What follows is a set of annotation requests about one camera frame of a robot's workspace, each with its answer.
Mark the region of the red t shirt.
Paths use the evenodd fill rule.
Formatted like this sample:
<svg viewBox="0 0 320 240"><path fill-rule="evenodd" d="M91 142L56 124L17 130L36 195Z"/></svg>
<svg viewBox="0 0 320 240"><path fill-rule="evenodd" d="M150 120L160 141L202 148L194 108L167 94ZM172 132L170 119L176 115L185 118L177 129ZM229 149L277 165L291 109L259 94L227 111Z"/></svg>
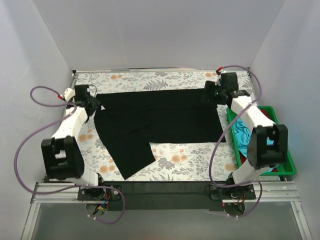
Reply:
<svg viewBox="0 0 320 240"><path fill-rule="evenodd" d="M260 108L260 111L269 119L272 120L272 118L270 117L270 115L268 114L268 112L266 111L266 109L264 108ZM270 140L269 138L267 138L266 143L268 146L271 146L274 141ZM239 151L240 154L240 159L241 159L241 163L243 164L245 162L245 160L247 159L247 157L243 156L242 153ZM271 172L278 172L278 170L276 168L272 168L266 171L266 173L271 173Z"/></svg>

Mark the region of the black t shirt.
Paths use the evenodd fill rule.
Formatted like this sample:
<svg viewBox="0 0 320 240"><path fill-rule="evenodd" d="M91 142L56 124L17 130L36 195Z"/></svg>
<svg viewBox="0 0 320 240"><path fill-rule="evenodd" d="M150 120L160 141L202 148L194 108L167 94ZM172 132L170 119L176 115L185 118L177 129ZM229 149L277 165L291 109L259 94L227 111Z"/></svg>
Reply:
<svg viewBox="0 0 320 240"><path fill-rule="evenodd" d="M126 180L155 162L150 144L216 143L223 130L204 89L99 93L97 134Z"/></svg>

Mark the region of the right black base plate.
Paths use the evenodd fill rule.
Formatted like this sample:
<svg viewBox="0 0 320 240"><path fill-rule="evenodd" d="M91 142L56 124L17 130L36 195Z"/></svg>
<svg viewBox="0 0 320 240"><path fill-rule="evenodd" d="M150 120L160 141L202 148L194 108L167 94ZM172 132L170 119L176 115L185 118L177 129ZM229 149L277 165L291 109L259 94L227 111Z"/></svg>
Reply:
<svg viewBox="0 0 320 240"><path fill-rule="evenodd" d="M212 200L255 200L256 193L253 185L236 186L231 188L216 187L208 184L204 188L204 192Z"/></svg>

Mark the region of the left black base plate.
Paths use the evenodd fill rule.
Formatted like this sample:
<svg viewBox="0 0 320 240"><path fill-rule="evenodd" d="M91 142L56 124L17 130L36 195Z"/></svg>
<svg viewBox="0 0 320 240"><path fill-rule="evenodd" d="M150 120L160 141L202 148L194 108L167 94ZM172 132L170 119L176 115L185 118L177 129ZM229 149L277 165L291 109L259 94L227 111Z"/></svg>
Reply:
<svg viewBox="0 0 320 240"><path fill-rule="evenodd" d="M121 185L108 185L108 188L81 188L78 191L78 201L120 201Z"/></svg>

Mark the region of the floral table mat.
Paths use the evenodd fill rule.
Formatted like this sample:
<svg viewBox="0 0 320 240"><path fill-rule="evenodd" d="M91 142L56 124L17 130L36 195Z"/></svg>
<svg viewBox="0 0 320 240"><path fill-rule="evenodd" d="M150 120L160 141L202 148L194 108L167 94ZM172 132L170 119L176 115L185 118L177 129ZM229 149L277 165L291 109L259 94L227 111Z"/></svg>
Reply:
<svg viewBox="0 0 320 240"><path fill-rule="evenodd" d="M75 85L89 85L91 93L121 93L200 89L217 78L213 70L204 71L126 71L78 72ZM224 181L237 169L232 137L225 142L190 144L151 144L154 162L130 177L131 181ZM121 181L121 173L102 144L90 119L81 128L77 143L85 167L106 181Z"/></svg>

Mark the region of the cyan t shirt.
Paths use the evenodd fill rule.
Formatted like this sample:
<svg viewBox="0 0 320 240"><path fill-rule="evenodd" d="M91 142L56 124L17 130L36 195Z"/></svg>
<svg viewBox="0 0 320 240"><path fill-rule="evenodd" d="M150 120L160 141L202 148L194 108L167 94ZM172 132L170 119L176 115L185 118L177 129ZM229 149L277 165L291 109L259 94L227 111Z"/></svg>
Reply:
<svg viewBox="0 0 320 240"><path fill-rule="evenodd" d="M252 132L248 129L247 125L241 118L238 118L232 127L237 141L238 150L244 157L247 157L247 150Z"/></svg>

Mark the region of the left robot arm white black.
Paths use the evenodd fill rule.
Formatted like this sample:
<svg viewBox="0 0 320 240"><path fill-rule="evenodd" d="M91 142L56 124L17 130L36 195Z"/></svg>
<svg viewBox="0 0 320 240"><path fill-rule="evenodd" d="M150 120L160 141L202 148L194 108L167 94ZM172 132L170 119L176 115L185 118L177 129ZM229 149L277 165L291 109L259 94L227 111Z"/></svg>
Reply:
<svg viewBox="0 0 320 240"><path fill-rule="evenodd" d="M71 105L66 107L65 119L58 130L41 143L46 175L51 181L90 187L89 194L95 200L101 200L107 193L106 187L101 184L102 177L86 169L77 142L82 126L89 121L100 102L91 95L89 85L67 88L59 98Z"/></svg>

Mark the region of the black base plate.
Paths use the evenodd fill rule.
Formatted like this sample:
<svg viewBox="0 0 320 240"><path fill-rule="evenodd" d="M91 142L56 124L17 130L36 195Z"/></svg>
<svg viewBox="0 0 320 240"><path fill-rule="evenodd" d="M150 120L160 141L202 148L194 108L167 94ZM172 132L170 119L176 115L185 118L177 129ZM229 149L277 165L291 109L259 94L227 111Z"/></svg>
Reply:
<svg viewBox="0 0 320 240"><path fill-rule="evenodd" d="M108 188L81 188L78 191L78 201L120 201L121 185L108 185Z"/></svg>
<svg viewBox="0 0 320 240"><path fill-rule="evenodd" d="M255 200L256 193L253 185L236 186L231 188L216 187L208 184L204 188L204 192L212 200Z"/></svg>

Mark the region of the aluminium frame rail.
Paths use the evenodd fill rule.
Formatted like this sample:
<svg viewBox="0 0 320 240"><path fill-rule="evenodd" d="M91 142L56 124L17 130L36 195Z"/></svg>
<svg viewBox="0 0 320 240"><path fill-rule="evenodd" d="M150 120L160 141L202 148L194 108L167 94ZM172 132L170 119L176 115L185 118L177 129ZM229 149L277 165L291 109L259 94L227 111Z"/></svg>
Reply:
<svg viewBox="0 0 320 240"><path fill-rule="evenodd" d="M292 181L263 181L260 202L299 202L300 196ZM70 189L53 194L35 194L31 201L35 203L97 203L96 200L78 200L79 189L67 182L37 183L35 189L39 192L52 192L62 188Z"/></svg>

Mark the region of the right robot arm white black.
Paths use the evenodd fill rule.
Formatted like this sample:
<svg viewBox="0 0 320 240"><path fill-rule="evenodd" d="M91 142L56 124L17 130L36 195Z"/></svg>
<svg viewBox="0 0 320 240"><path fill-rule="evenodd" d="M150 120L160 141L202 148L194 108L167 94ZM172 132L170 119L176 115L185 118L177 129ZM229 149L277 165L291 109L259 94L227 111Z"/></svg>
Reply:
<svg viewBox="0 0 320 240"><path fill-rule="evenodd" d="M202 101L205 104L226 105L242 119L251 132L246 161L228 178L227 195L237 199L258 176L283 164L288 156L288 128L277 124L255 105L246 90L240 90L238 76L223 68L216 71L216 81L206 81Z"/></svg>

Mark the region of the green plastic bin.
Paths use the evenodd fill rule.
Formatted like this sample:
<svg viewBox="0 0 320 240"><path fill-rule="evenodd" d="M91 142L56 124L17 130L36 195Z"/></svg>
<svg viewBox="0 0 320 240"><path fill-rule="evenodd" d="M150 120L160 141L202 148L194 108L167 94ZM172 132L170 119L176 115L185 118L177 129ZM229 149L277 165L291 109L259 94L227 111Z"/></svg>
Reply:
<svg viewBox="0 0 320 240"><path fill-rule="evenodd" d="M272 121L274 121L276 124L279 123L277 115L273 109L272 106L259 106L259 109L266 109L267 113L270 115L270 117L272 118ZM236 113L234 113L231 109L227 108L226 109L226 113L227 113L227 122L231 123L233 121L233 119L237 116ZM235 159L236 159L236 164L238 167L240 167L242 165L241 162L241 156L238 150L238 146L237 146L237 141L235 138L235 132L233 127L230 129L230 134L231 134L231 139L232 139L232 144L233 144L233 148L234 148L234 154L235 154ZM287 159L284 163L278 165L278 167L276 167L278 172L264 172L261 175L262 176L292 176L296 174L296 167L294 164L294 161L291 157L290 152L287 152Z"/></svg>

